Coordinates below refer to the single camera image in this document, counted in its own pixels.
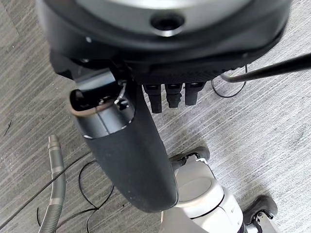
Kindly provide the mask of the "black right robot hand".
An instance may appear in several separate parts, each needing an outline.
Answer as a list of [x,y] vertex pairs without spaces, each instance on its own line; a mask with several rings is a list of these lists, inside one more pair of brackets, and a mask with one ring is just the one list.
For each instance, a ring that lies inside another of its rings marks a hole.
[[73,80],[70,112],[103,171],[135,207],[175,206],[178,189],[152,118],[161,89],[176,108],[206,82],[281,39],[289,0],[38,0],[56,74]]

